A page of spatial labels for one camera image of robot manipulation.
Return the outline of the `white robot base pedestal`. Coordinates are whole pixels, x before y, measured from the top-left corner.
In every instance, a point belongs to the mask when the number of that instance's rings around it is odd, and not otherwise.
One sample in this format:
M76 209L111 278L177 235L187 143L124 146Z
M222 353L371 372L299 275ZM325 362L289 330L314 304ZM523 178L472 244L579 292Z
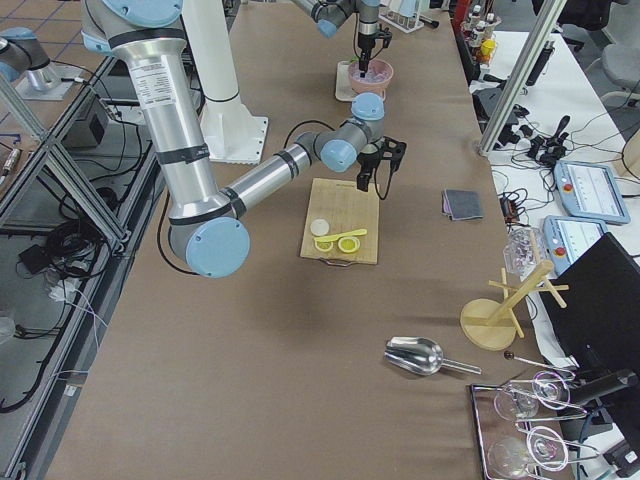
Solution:
M186 0L182 18L205 98L200 127L216 162L257 164L268 129L241 100L223 4Z

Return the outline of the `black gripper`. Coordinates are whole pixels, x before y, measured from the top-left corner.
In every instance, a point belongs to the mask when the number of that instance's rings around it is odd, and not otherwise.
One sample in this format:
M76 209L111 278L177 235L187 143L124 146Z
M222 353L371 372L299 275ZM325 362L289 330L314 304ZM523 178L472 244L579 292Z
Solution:
M382 161L389 162L389 175L386 190L390 190L394 174L399 170L402 159L406 153L407 144L390 137L382 137L378 142L371 144L371 153L362 152L357 155L360 171L356 177L356 188L367 191L370 180L374 180L374 188L379 190L377 184L377 172Z
M388 48L391 42L391 32L388 28L359 27L357 29L358 68L367 70L369 62L374 57L372 54L376 41L382 41L382 48Z

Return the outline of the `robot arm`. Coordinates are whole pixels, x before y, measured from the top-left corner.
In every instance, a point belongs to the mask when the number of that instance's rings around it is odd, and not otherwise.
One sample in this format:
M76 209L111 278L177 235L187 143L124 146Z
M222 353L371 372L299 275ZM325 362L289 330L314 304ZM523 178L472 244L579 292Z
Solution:
M380 11L378 0L293 0L293 3L316 23L318 30L327 38L332 37L351 15L358 15L356 33L359 52L357 56L361 77L365 76L369 63L377 56L373 53L376 42L382 41L381 50L383 50L389 47L392 40L390 30L381 27L378 22Z
M86 1L82 35L128 68L173 199L171 249L197 274L234 273L250 250L241 217L313 163L343 172L404 156L383 133L382 98L361 93L338 129L304 133L263 159L267 121L240 99L218 1Z

